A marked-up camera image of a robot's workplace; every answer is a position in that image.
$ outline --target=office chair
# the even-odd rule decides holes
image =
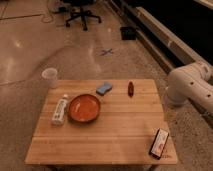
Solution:
[[[73,11],[70,12],[71,18],[66,20],[66,27],[70,27],[69,21],[72,21],[79,17],[81,17],[82,26],[83,26],[84,31],[87,30],[87,23],[86,23],[86,19],[85,19],[86,17],[97,18],[98,22],[101,23],[101,17],[93,15],[90,10],[84,10],[84,8],[83,8],[83,6],[85,6],[85,5],[93,4],[93,0],[62,0],[62,1],[64,3],[71,4],[71,6],[73,6],[73,7],[80,8],[80,12],[73,12]]]

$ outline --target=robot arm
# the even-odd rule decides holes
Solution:
[[[213,113],[213,86],[207,82],[211,75],[210,66],[204,62],[174,69],[168,76],[165,104],[181,106],[190,98]]]

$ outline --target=sponge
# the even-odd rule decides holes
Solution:
[[[96,89],[96,93],[98,93],[101,96],[104,96],[106,92],[110,91],[112,89],[112,85],[108,82],[104,82],[103,85],[99,86]]]

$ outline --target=speckled floor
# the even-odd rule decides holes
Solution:
[[[0,16],[6,1],[0,1]],[[138,41],[122,41],[119,18],[100,0],[91,7],[103,23],[88,20],[61,26],[66,15],[54,15],[51,23],[42,16],[0,21],[0,171],[49,169],[24,164],[48,85],[41,72],[55,67],[61,79],[152,78],[160,95],[166,74]],[[46,13],[45,0],[13,0],[2,17]],[[103,49],[113,54],[101,56]],[[165,108],[179,163],[158,170],[213,170],[213,132],[190,104]],[[139,171],[145,166],[67,166],[72,171]]]

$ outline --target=wooden table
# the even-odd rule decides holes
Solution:
[[[113,89],[101,97],[96,87],[104,80],[60,80],[48,92],[25,163],[64,164],[176,164],[174,144],[169,137],[163,157],[148,155],[159,128],[169,131],[154,80],[106,80]],[[127,95],[129,81],[135,87]],[[74,97],[89,93],[101,101],[99,118],[89,124],[51,125],[51,117],[63,94]]]

